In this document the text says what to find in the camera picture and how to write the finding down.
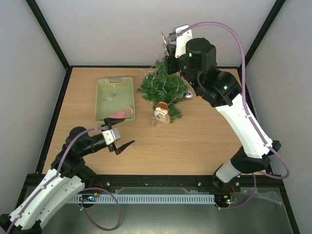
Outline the silver star ornament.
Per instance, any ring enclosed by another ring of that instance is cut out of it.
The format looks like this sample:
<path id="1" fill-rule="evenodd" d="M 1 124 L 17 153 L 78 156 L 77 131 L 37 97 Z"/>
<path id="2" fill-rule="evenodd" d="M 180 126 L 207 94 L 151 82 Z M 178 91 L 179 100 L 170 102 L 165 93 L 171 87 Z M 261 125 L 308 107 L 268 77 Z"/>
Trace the silver star ornament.
<path id="1" fill-rule="evenodd" d="M 163 32 L 161 32 L 162 39 L 163 39 L 163 44 L 162 47 L 164 48 L 164 54 L 165 55 L 170 55 L 170 37 L 165 36 Z"/>

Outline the small green christmas tree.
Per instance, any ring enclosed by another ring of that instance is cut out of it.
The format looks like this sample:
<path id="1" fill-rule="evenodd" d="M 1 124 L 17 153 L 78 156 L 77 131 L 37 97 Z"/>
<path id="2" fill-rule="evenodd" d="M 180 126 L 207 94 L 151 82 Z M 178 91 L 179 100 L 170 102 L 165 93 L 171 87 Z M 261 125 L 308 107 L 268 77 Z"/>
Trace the small green christmas tree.
<path id="1" fill-rule="evenodd" d="M 159 102 L 167 103 L 171 123 L 173 123 L 183 116 L 177 105 L 185 101 L 183 95 L 188 89 L 188 85 L 176 73 L 167 74 L 165 59 L 162 58 L 156 60 L 155 70 L 143 78 L 136 91 L 144 100 L 152 104 L 153 110 Z"/>

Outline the green plastic basket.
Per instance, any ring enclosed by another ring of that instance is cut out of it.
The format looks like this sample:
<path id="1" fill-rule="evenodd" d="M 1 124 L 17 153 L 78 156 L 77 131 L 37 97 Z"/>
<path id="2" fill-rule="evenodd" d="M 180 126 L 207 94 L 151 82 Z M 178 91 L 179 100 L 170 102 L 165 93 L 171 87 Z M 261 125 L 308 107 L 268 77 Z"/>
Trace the green plastic basket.
<path id="1" fill-rule="evenodd" d="M 104 101 L 103 98 L 112 91 L 115 91 L 117 96 L 112 101 Z M 132 77 L 102 78 L 97 81 L 95 105 L 95 122 L 97 124 L 102 125 L 105 118 L 115 114 L 118 110 L 124 110 L 128 113 L 128 106 L 133 106 L 135 109 Z M 120 125 L 132 125 L 134 121 L 135 117 L 125 119 Z"/>

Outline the silver ball ornament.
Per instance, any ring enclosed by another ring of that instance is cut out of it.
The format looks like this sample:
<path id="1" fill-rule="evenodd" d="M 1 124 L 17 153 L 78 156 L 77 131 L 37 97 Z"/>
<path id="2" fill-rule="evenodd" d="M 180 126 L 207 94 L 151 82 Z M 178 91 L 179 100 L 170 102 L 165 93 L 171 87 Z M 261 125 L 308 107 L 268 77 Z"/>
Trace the silver ball ornament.
<path id="1" fill-rule="evenodd" d="M 183 96 L 185 100 L 192 100 L 194 98 L 194 94 L 192 91 L 187 91 Z"/>

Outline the brown gingerbread ornament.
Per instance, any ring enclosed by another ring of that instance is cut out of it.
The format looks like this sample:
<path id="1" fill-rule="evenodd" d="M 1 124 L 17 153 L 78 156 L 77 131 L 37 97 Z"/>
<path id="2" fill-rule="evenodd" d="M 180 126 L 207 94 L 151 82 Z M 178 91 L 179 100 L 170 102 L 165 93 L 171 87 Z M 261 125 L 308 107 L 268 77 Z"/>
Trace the brown gingerbread ornament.
<path id="1" fill-rule="evenodd" d="M 156 120 L 165 124 L 169 124 L 171 122 L 169 110 L 169 105 L 167 103 L 159 102 L 154 110 L 154 116 Z"/>

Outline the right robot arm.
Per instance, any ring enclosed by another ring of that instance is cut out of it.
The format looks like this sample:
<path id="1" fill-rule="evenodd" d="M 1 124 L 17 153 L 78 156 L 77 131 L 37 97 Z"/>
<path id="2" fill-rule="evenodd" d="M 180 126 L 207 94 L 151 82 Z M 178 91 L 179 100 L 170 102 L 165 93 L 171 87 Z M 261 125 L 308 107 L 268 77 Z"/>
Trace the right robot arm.
<path id="1" fill-rule="evenodd" d="M 241 85 L 234 75 L 217 68 L 216 47 L 205 38 L 187 42 L 176 39 L 174 44 L 165 39 L 163 46 L 167 73 L 179 72 L 195 94 L 227 120 L 242 144 L 229 161 L 216 169 L 213 187 L 223 191 L 234 177 L 267 169 L 269 156 L 281 148 L 281 143 L 271 140 L 262 129 L 255 129 L 259 124 L 252 113 L 245 112 Z"/>

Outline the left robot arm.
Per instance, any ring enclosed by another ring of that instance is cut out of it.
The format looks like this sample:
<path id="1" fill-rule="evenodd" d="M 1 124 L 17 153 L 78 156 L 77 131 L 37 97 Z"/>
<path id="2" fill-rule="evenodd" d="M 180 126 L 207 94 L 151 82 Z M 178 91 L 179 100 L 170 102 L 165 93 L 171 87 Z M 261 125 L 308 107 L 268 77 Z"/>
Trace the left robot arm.
<path id="1" fill-rule="evenodd" d="M 84 189 L 92 190 L 96 173 L 86 166 L 83 157 L 104 148 L 119 155 L 131 145 L 131 141 L 115 145 L 120 134 L 113 126 L 124 121 L 105 118 L 103 125 L 94 128 L 100 131 L 94 136 L 84 127 L 73 128 L 40 184 L 14 211 L 0 216 L 0 226 L 6 233 L 40 234 L 70 198 Z"/>

